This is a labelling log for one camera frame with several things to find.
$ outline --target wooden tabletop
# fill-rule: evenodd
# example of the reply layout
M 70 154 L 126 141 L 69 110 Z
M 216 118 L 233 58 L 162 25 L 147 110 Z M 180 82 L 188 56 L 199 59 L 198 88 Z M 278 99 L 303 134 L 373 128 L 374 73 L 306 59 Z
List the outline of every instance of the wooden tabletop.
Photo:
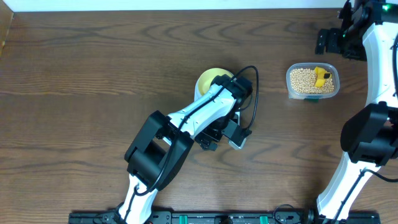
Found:
M 202 72 L 260 72 L 245 148 L 192 148 L 155 205 L 174 210 L 273 210 L 313 205 L 340 161 L 340 132 L 364 107 L 367 65 L 315 55 L 337 9 L 17 13 L 0 59 L 0 222 L 66 223 L 106 210 L 129 186 L 124 153 L 155 110 L 193 101 Z M 285 75 L 326 62 L 341 88 L 319 102 L 288 99 Z M 253 72 L 245 76 L 255 81 Z M 251 109 L 243 114 L 251 119 Z M 381 173 L 396 177 L 398 161 Z M 397 223 L 398 185 L 371 178 L 353 210 Z

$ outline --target green led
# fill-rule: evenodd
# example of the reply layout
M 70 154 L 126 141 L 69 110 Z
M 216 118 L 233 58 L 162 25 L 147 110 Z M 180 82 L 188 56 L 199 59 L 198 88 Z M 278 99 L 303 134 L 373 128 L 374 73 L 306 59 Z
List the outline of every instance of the green led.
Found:
M 382 7 L 385 11 L 388 11 L 390 9 L 390 5 L 383 5 Z

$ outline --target white backdrop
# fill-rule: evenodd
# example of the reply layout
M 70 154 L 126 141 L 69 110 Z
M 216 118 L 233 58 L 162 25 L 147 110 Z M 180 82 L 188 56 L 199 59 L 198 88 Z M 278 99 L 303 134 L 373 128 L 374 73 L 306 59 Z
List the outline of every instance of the white backdrop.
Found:
M 3 0 L 14 12 L 342 8 L 346 0 Z

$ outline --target yellow scoop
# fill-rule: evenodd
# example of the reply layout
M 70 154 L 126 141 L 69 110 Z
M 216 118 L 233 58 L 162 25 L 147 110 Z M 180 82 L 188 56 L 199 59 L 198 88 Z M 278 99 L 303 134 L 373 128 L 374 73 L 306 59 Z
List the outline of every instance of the yellow scoop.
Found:
M 315 74 L 317 74 L 317 81 L 315 82 L 315 87 L 323 87 L 326 80 L 331 78 L 331 73 L 328 73 L 325 69 L 316 67 Z

